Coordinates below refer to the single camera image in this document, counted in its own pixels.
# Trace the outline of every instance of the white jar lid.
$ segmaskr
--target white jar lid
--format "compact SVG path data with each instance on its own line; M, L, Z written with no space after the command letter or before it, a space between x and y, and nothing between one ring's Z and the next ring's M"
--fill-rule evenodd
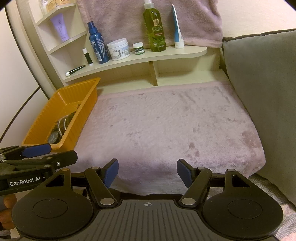
M141 47L144 47L144 45L143 45L142 42L139 42L139 43L135 43L135 44L133 44L133 48L134 48L134 49L141 48Z
M126 39L118 39L118 40L115 40L109 44L107 44L108 48L110 49L113 49L113 48L116 48L118 46L121 46L123 44L127 44L128 41Z

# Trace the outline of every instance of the yellow box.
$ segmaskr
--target yellow box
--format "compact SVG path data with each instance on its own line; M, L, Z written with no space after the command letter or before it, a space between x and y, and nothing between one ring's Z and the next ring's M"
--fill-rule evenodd
M46 10L47 10L47 12L50 12L55 7L63 5L63 4L67 4L67 3L71 3L70 0L50 0L48 2L48 4L46 5Z
M76 111L62 139L57 144L51 145L54 152L73 150L97 101L96 86L99 81L100 78L95 78L58 89L34 121L22 145L47 143L56 122L63 116Z

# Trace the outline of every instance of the blue spray bottle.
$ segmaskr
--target blue spray bottle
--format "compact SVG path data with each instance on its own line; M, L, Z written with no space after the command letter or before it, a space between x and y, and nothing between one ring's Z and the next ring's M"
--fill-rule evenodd
M89 27L89 40L94 49L96 57L100 64L106 63L110 60L109 53L107 51L107 46L104 43L101 33L98 32L98 29L94 26L94 22L91 21L87 23Z

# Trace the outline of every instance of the white cabinet door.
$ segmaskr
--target white cabinet door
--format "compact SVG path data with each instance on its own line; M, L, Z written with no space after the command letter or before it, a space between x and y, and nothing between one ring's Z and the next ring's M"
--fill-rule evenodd
M0 11L0 147L19 145L22 141L47 100L39 88L17 46L5 9L2 9Z

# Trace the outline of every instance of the blue bottle cap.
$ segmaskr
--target blue bottle cap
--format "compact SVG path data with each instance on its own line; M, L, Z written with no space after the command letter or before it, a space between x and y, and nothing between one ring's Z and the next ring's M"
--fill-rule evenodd
M95 34L98 32L98 29L94 26L94 22L91 21L91 22L88 22L87 23L87 26L89 27L89 34L92 35L92 34Z

